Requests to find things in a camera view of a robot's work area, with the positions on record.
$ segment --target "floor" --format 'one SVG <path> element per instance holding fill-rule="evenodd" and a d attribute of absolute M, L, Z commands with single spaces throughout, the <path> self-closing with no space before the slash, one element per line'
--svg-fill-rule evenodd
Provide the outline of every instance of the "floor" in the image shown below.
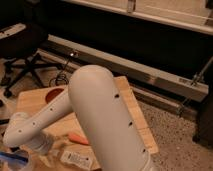
<path fill-rule="evenodd" d="M 46 69 L 39 74 L 42 75 L 45 85 L 48 85 L 49 80 L 58 72 L 55 69 Z M 0 60 L 0 78 L 2 76 L 3 65 Z M 3 96 L 4 89 L 0 87 L 0 99 L 5 102 L 5 107 L 0 108 L 1 118 L 6 118 L 14 112 L 21 91 L 35 88 L 38 87 L 30 76 L 26 76 L 11 89 L 14 96 L 9 99 Z M 139 104 L 159 146 L 159 153 L 152 156 L 159 171 L 213 171 L 213 150 L 191 140 L 195 133 L 195 123 L 142 101 L 139 101 Z"/>

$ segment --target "wooden table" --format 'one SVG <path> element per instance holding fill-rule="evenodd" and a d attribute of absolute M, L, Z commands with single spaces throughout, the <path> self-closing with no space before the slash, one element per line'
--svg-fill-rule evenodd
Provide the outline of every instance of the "wooden table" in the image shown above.
<path fill-rule="evenodd" d="M 151 154 L 157 153 L 158 152 L 157 144 L 152 136 L 149 126 L 143 116 L 143 113 L 128 84 L 126 77 L 117 77 L 115 78 L 115 81 L 135 121 L 138 131 L 140 132 L 140 135 L 144 140 L 146 147 L 148 148 Z M 17 111 L 24 111 L 30 115 L 34 115 L 36 112 L 38 112 L 42 107 L 46 105 L 46 102 L 45 102 L 46 94 L 54 88 L 55 87 L 22 92 L 18 98 Z M 82 155 L 88 155 L 92 157 L 94 160 L 92 165 L 92 170 L 100 169 L 100 166 L 90 146 L 71 143 L 68 141 L 67 137 L 64 136 L 70 131 L 78 133 L 81 136 L 85 136 L 74 114 L 70 114 L 66 116 L 65 118 L 59 120 L 58 122 L 46 128 L 45 131 L 51 133 L 54 136 L 61 137 L 61 139 L 57 140 L 58 142 L 54 144 L 53 148 L 58 148 L 56 146 L 58 146 L 59 143 L 63 142 L 66 144 L 65 149 L 70 149 L 71 151 L 78 152 Z M 41 160 L 39 159 L 36 153 L 32 152 L 29 149 L 27 150 L 29 151 L 33 160 L 36 163 L 36 168 L 35 168 L 36 171 L 52 171 L 53 170 L 53 168 L 48 168 L 47 166 L 45 166 L 44 163 L 41 162 Z M 68 170 L 82 171 L 82 169 L 79 169 L 75 166 L 67 167 L 62 165 L 59 161 L 55 162 L 54 171 L 68 171 Z"/>

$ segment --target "electrical cord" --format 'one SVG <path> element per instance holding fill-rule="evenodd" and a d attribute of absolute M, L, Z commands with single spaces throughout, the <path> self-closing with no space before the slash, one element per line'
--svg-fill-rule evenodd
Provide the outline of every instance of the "electrical cord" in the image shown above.
<path fill-rule="evenodd" d="M 68 64 L 70 62 L 70 58 L 68 58 L 66 64 L 64 65 L 63 69 L 56 75 L 56 77 L 53 77 L 50 81 L 49 81 L 49 87 L 52 87 L 53 82 L 55 86 L 59 86 L 62 84 L 69 84 L 69 79 L 67 78 L 66 74 L 64 73 L 64 71 L 66 70 Z"/>

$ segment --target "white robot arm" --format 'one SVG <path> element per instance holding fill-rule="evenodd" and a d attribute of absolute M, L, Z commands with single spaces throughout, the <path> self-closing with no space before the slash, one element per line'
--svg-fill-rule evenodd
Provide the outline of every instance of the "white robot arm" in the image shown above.
<path fill-rule="evenodd" d="M 53 141 L 42 129 L 72 111 L 103 171 L 156 170 L 112 73 L 95 65 L 74 72 L 68 88 L 33 117 L 14 114 L 5 132 L 4 144 L 8 147 L 26 144 L 45 154 Z"/>

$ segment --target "screw hole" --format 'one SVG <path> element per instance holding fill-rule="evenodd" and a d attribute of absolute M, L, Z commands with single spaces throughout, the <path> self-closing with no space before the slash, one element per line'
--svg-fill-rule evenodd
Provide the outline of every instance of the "screw hole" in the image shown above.
<path fill-rule="evenodd" d="M 120 97 L 119 94 L 116 94 L 116 95 L 115 95 L 115 98 L 119 98 L 119 97 Z"/>
<path fill-rule="evenodd" d="M 132 126 L 132 124 L 133 124 L 133 123 L 132 123 L 132 122 L 130 122 L 130 123 L 129 123 L 129 126 Z"/>

